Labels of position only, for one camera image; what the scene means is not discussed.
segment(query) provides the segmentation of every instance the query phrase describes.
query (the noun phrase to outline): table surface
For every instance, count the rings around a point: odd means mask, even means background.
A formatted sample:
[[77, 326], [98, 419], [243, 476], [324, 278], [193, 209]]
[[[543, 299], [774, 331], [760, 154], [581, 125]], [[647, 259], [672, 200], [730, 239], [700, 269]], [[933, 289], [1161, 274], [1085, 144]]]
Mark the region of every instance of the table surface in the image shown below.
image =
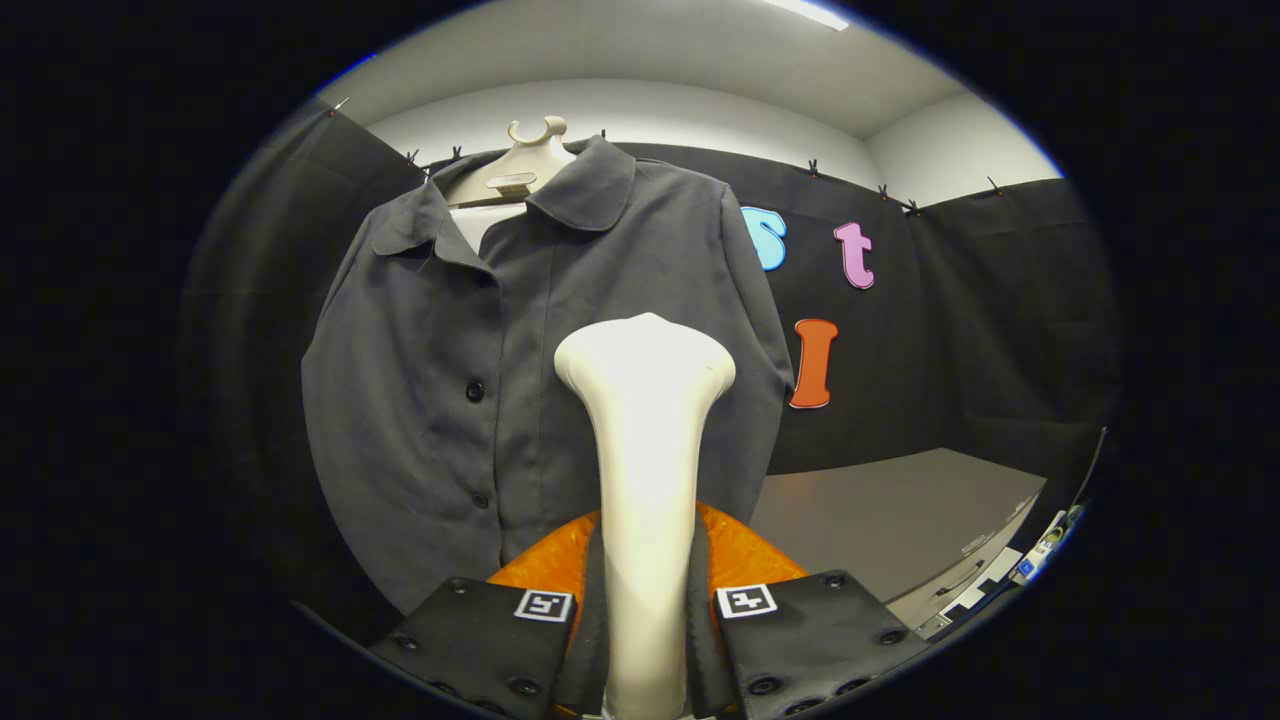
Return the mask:
[[769, 475], [749, 527], [809, 573], [847, 570], [888, 602], [995, 537], [1044, 478], [946, 448]]

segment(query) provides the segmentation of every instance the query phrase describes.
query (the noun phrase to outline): ceiling light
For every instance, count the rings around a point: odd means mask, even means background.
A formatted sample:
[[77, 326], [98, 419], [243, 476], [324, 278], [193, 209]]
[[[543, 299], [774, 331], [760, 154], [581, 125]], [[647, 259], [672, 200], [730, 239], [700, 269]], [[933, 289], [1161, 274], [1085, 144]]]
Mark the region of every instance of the ceiling light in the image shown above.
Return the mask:
[[783, 10], [791, 10], [797, 15], [804, 15], [810, 20], [819, 22], [829, 27], [831, 29], [840, 31], [849, 27], [849, 23], [846, 20], [840, 19], [840, 17], [832, 13], [831, 10], [819, 8], [818, 5], [814, 5], [812, 3], [805, 3], [804, 0], [764, 0], [764, 1], [768, 3], [769, 5], [777, 5]]

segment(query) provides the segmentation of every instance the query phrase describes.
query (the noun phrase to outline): white wall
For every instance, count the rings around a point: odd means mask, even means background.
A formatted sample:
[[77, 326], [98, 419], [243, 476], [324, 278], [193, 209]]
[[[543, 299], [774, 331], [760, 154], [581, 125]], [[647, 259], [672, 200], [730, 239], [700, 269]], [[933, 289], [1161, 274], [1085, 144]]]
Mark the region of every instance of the white wall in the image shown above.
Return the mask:
[[884, 182], [867, 146], [809, 117], [727, 92], [634, 79], [564, 79], [511, 85], [458, 95], [392, 115], [367, 129], [401, 154], [419, 150], [425, 165], [453, 155], [509, 147], [543, 132], [543, 117], [568, 123], [564, 141], [607, 131], [611, 142], [652, 142], [723, 150], [808, 168], [874, 188]]
[[1014, 123], [973, 94], [936, 102], [867, 141], [891, 197], [920, 208], [991, 190], [1062, 177]]
[[920, 208], [998, 184], [1059, 178], [1053, 163], [1004, 114], [973, 94], [916, 110], [865, 142], [806, 115], [727, 92], [634, 79], [509, 85], [415, 108], [367, 129], [424, 165], [509, 147], [507, 123], [541, 133], [544, 115], [568, 123], [564, 140], [608, 131], [612, 142], [685, 145], [740, 152], [818, 170]]

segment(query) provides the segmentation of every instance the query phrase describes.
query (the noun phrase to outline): shirt collar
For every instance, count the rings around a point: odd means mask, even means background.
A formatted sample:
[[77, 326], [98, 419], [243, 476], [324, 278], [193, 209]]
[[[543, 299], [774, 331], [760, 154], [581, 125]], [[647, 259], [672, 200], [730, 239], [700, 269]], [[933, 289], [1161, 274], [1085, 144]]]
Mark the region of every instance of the shirt collar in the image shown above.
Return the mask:
[[[458, 234], [443, 191], [465, 172], [492, 163], [506, 152], [477, 152], [433, 173], [417, 201], [411, 202], [406, 214], [388, 223], [385, 232], [374, 240], [374, 251], [394, 255], [435, 241], [442, 233]], [[572, 229], [607, 231], [622, 218], [631, 196], [635, 167], [635, 158], [603, 137], [591, 136], [577, 158], [526, 197], [525, 204]]]

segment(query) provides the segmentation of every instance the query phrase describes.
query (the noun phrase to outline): black curtain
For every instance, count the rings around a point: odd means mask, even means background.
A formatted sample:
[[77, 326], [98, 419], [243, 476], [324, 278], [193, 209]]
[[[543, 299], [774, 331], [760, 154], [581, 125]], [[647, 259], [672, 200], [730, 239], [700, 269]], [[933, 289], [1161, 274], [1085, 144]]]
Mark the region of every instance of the black curtain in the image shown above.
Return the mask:
[[[1048, 479], [1015, 538], [1027, 547], [1025, 536], [1070, 502], [1116, 406], [1120, 329], [1103, 243], [1066, 181], [915, 215], [877, 191], [782, 163], [616, 145], [722, 179], [744, 206], [783, 219], [786, 259], [765, 277], [796, 369], [796, 322], [840, 329], [831, 402], [785, 409], [771, 474], [948, 447]], [[361, 220], [422, 181], [376, 137], [310, 102], [224, 196], [184, 295], [180, 389], [210, 507], [291, 598], [365, 644], [399, 614], [329, 515], [306, 442], [298, 368]], [[844, 274], [833, 231], [846, 223], [872, 240], [876, 282], [867, 290]]]
[[329, 514], [300, 363], [351, 238], [422, 170], [312, 100], [253, 154], [205, 228], [179, 327], [179, 397], [197, 493], [280, 591], [361, 643], [401, 614]]

